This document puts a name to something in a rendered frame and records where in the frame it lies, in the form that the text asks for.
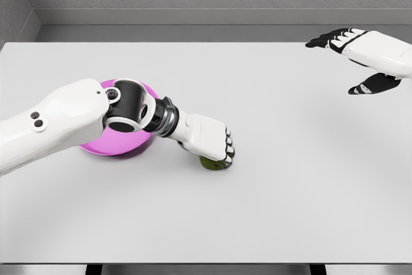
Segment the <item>pink plate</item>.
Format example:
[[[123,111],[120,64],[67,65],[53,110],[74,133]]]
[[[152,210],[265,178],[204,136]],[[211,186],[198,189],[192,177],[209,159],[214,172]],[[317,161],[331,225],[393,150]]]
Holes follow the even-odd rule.
[[[102,134],[79,147],[94,155],[114,156],[142,146],[152,135],[145,127],[155,113],[157,94],[133,79],[109,80],[100,86],[96,94],[108,101]]]

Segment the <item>green apple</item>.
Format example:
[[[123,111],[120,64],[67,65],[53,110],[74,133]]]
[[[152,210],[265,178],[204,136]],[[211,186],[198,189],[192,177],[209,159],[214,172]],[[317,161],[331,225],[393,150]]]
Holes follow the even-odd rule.
[[[204,156],[200,157],[201,165],[208,170],[211,171],[219,171],[225,169],[226,163],[224,161],[215,161]]]

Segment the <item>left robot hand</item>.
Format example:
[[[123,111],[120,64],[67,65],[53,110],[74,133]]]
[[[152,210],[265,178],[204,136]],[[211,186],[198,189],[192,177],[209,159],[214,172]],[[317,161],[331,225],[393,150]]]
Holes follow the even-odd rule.
[[[170,138],[199,158],[204,156],[211,160],[224,161],[225,169],[232,165],[235,151],[230,130],[218,120],[183,112]]]

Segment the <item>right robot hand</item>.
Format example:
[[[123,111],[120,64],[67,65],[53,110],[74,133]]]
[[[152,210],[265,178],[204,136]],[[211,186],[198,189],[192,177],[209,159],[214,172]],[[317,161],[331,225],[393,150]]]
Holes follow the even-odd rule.
[[[350,95],[373,95],[392,90],[405,78],[402,54],[410,43],[375,30],[340,28],[308,41],[307,48],[330,49],[376,73],[348,90]]]

